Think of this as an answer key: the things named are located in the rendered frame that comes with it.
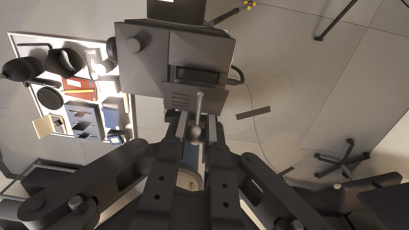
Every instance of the red book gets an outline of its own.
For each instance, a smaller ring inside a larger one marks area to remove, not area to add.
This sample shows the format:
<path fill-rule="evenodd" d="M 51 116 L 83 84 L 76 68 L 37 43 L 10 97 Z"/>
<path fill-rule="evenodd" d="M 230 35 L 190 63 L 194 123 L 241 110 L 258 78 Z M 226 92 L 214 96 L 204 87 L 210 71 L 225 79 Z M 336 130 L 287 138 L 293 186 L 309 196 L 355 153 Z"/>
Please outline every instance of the red book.
<path fill-rule="evenodd" d="M 64 90 L 95 90 L 94 92 L 64 93 L 65 95 L 93 102 L 97 101 L 97 90 L 93 81 L 75 76 L 70 79 L 61 77 L 61 79 Z"/>

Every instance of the yellow pencil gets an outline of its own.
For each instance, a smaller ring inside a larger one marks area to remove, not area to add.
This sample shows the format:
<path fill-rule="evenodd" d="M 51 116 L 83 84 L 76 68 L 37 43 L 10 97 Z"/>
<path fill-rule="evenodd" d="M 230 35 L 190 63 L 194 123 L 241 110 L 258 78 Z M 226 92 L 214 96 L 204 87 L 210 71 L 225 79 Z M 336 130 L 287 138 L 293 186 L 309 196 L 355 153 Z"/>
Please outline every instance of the yellow pencil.
<path fill-rule="evenodd" d="M 61 93 L 64 93 L 64 94 L 93 93 L 93 92 L 95 92 L 94 89 L 70 89 L 70 90 L 61 91 Z"/>

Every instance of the white label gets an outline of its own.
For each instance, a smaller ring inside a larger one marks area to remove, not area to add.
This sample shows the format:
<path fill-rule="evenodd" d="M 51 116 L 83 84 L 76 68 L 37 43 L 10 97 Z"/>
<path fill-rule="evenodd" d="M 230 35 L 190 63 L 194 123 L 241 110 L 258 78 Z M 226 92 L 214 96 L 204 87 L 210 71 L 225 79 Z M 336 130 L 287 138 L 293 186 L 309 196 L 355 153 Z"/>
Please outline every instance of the white label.
<path fill-rule="evenodd" d="M 119 143 L 119 142 L 120 142 L 120 140 L 119 140 L 119 138 L 118 138 L 118 137 L 111 138 L 110 140 L 111 140 L 111 142 L 112 142 L 112 143 L 114 143 L 114 144 L 116 144 L 116 143 Z"/>
<path fill-rule="evenodd" d="M 79 81 L 67 79 L 66 83 L 70 86 L 81 88 L 81 82 Z"/>

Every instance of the blue book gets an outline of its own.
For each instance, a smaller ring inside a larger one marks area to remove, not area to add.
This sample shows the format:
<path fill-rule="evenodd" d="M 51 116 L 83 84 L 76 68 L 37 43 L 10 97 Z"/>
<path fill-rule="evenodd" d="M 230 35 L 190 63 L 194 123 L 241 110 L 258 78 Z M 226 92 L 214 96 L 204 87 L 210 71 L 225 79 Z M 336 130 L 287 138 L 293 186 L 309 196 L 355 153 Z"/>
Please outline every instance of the blue book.
<path fill-rule="evenodd" d="M 120 130 L 121 129 L 120 111 L 118 109 L 106 107 L 103 107 L 101 110 L 105 118 L 105 127 L 112 130 Z"/>

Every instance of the red notebook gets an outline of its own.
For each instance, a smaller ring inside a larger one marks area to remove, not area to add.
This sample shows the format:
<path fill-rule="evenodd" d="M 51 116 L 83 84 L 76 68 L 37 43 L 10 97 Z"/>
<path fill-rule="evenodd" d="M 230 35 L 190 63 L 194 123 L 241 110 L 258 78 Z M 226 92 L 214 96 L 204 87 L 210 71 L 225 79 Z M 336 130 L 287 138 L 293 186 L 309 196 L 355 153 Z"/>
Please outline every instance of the red notebook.
<path fill-rule="evenodd" d="M 61 79 L 64 90 L 95 90 L 94 92 L 64 93 L 65 95 L 93 102 L 97 101 L 97 90 L 93 81 L 75 76 L 70 79 L 61 77 Z"/>

